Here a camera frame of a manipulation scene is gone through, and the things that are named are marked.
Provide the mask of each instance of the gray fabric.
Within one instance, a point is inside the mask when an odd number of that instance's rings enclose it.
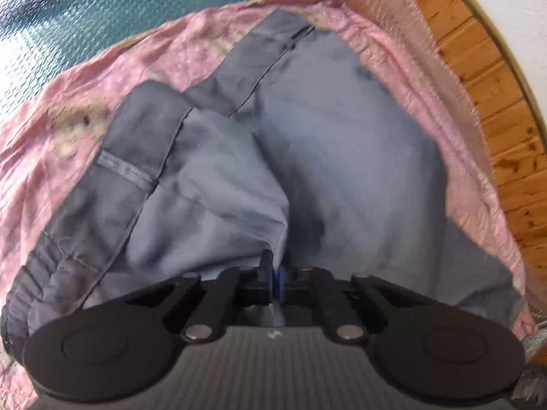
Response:
[[[446,218],[445,189],[436,143],[344,42],[276,11],[184,94],[128,95],[17,277],[2,337],[17,353],[81,306],[266,248],[275,267],[373,274],[510,325],[511,275]]]

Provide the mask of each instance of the pink fabric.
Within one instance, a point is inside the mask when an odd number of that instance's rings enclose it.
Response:
[[[190,14],[108,48],[53,79],[2,127],[0,303],[40,230],[80,178],[97,148],[89,136],[77,140],[76,155],[70,159],[53,152],[54,132],[48,108],[54,104],[81,105],[100,98],[113,112],[122,98],[151,72],[183,91],[210,75],[233,41],[276,8],[299,12],[317,26],[337,32],[409,115],[431,134],[449,171],[448,216],[513,272],[515,286],[523,292],[523,262],[498,196],[468,152],[444,105],[401,48],[376,25],[350,10],[343,0],[253,0]],[[533,328],[526,309],[513,331],[522,338]],[[34,398],[20,366],[0,371],[2,408],[21,409]]]

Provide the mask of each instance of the round black pad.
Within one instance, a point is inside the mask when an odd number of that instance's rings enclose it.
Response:
[[[91,308],[40,328],[25,344],[23,363],[43,392],[75,402],[133,395],[170,368],[174,341],[150,309]]]
[[[387,376],[426,400],[480,401],[512,387],[524,367],[506,328],[444,306],[397,310],[375,346]]]

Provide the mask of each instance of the teal textured surface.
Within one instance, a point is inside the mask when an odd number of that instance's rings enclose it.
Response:
[[[243,0],[0,0],[0,123],[60,72],[129,35]]]

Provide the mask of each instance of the wooden wall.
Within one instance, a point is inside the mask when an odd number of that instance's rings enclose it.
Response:
[[[416,0],[479,112],[502,207],[530,271],[547,286],[547,153],[502,54],[462,0]],[[542,356],[547,364],[547,352]]]

